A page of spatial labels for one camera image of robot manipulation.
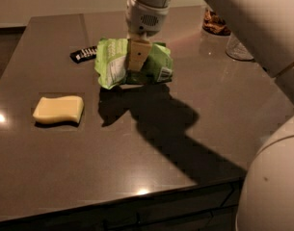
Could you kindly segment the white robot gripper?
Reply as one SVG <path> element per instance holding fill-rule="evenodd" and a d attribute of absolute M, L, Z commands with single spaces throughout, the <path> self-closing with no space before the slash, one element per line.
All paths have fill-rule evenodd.
<path fill-rule="evenodd" d="M 127 0 L 126 22 L 132 35 L 152 37 L 162 28 L 169 11 L 167 0 Z M 148 39 L 128 40 L 127 68 L 139 72 L 147 60 L 152 44 Z"/>

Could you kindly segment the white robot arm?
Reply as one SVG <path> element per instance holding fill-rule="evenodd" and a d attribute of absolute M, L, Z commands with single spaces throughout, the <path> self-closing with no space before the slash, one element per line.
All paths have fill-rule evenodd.
<path fill-rule="evenodd" d="M 213 56 L 199 7 L 175 8 L 164 27 L 174 82 L 126 94 L 139 131 L 193 179 L 206 198 L 238 192 L 200 213 L 196 231 L 294 231 L 294 0 L 219 0 L 251 64 Z"/>

